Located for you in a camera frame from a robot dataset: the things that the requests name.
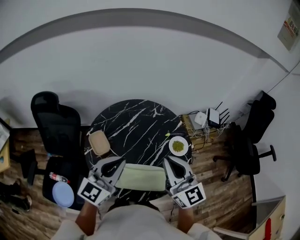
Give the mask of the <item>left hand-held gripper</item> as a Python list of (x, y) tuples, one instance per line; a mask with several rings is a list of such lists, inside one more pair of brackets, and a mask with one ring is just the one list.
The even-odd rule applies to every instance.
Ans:
[[(115, 184), (120, 178), (126, 165), (124, 157), (107, 157), (99, 160), (83, 178), (77, 195), (94, 206), (100, 206), (115, 193)], [(111, 173), (109, 182), (100, 177), (96, 172)]]

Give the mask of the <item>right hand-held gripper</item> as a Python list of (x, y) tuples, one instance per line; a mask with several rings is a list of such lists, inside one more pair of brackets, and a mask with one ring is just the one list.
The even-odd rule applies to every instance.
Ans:
[(168, 156), (164, 158), (163, 166), (168, 183), (166, 191), (180, 208), (189, 209), (206, 200), (203, 185), (192, 174), (188, 162)]

